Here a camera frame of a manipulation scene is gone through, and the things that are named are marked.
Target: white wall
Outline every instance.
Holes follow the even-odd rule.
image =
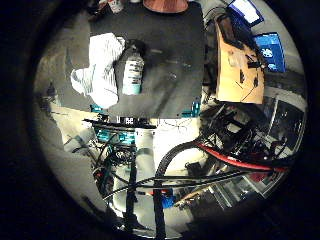
[[[202,6],[203,15],[216,6],[225,6],[220,0],[197,0]],[[284,49],[287,69],[304,74],[303,65],[295,43],[283,22],[263,0],[252,0],[261,12],[265,21],[252,28],[254,34],[277,32]]]

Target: wooden table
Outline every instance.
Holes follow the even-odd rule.
[[[261,104],[264,92],[264,73],[261,68],[248,68],[248,57],[256,62],[255,51],[244,45],[241,50],[227,44],[222,36],[219,24],[216,24],[218,38],[218,79],[216,98],[220,101]],[[244,81],[240,79],[240,70]]]

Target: computer monitor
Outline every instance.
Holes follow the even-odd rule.
[[[264,21],[261,13],[250,0],[234,0],[228,9],[242,17],[249,27],[253,27]]]
[[[285,72],[285,60],[279,35],[264,33],[254,36],[254,40],[268,64],[271,72]]]

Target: blue screen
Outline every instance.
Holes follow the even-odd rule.
[[[261,54],[272,72],[285,72],[283,49],[277,33],[267,33],[254,37]]]

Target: desk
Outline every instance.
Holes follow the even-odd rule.
[[[264,73],[261,68],[248,68],[248,58],[257,61],[255,51],[244,45],[241,50],[227,44],[222,36],[219,24],[216,24],[218,38],[218,79],[216,98],[220,101],[261,104],[264,91]],[[244,75],[241,83],[240,70]],[[258,86],[254,88],[257,77]]]
[[[126,40],[146,44],[142,92],[122,94],[122,79],[127,59],[125,52],[115,65],[119,102],[105,114],[135,118],[180,118],[201,99],[204,75],[204,31],[201,6],[192,2],[182,14],[156,14],[142,4],[126,4],[118,14],[107,13],[92,24],[92,35],[113,32]],[[72,89],[70,81],[63,88],[64,107],[90,111],[91,97],[84,98]]]

